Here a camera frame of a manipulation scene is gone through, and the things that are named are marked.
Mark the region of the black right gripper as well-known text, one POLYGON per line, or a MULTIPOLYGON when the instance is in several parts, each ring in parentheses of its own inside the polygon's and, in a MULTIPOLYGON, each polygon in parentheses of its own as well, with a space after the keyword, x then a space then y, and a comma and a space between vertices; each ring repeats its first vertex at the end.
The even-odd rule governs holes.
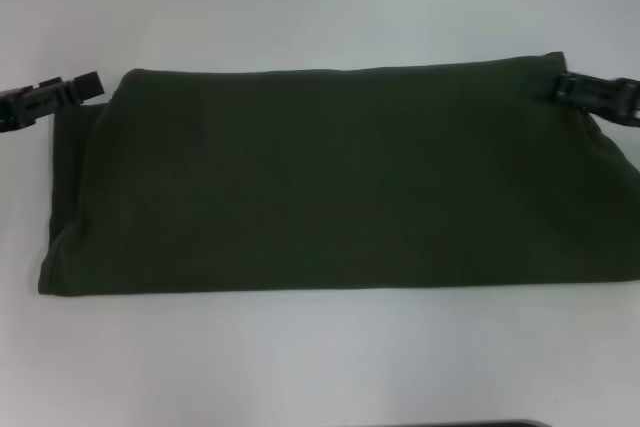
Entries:
POLYGON ((604 80, 594 94, 591 89, 597 84, 596 77, 576 72, 546 76, 537 81, 537 98, 551 105, 594 114, 617 125, 638 128, 639 81, 604 80))

